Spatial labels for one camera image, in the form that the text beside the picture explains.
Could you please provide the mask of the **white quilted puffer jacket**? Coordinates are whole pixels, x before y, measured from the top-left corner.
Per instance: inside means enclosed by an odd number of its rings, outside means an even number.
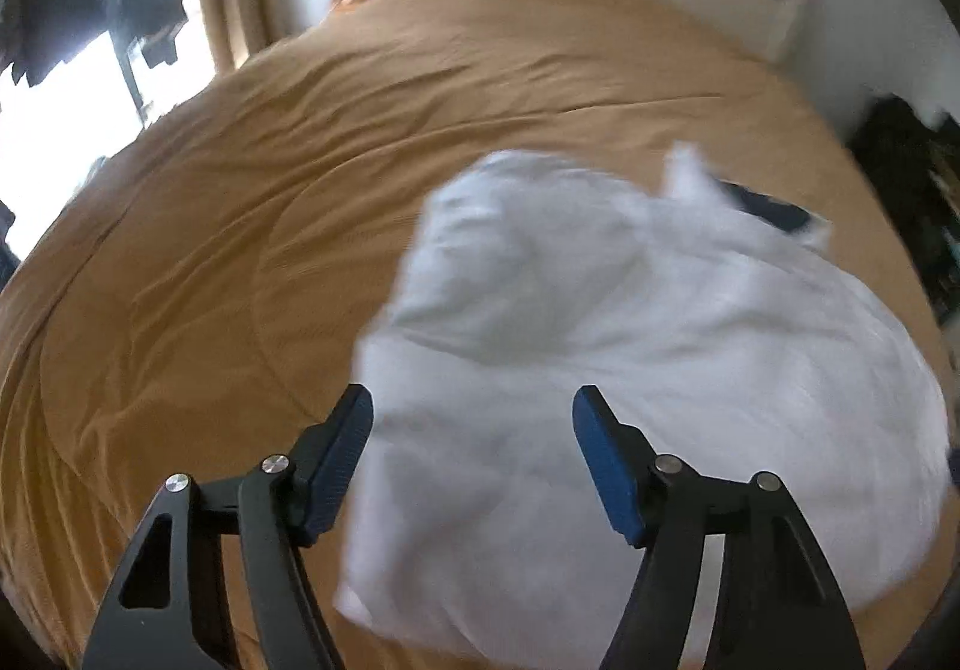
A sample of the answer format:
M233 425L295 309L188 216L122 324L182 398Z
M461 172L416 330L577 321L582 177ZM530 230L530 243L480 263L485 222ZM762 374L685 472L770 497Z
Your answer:
M601 661L640 567L574 438L578 388L698 472L778 473L846 602L926 558L947 416L907 329L807 244L708 192L501 151L436 189L355 355L374 427L335 605L524 668Z

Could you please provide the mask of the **mustard brown bed comforter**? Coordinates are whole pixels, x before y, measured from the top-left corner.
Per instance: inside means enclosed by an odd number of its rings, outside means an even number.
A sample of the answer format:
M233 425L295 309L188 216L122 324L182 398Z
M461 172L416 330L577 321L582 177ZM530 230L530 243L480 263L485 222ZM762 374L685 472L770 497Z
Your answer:
M796 88L662 0L366 0L176 107L2 294L2 589L76 667L161 480L293 441L348 379L421 200L551 149L652 187L677 138L827 216L833 260L947 348L859 167Z

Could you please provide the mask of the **black backpack on desk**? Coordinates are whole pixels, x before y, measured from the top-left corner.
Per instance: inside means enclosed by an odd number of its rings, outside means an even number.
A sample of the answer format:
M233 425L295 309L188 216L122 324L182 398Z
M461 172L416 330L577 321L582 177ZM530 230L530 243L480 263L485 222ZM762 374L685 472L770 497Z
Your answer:
M875 99L848 143L910 254L934 316L958 312L958 122L934 127L905 99Z

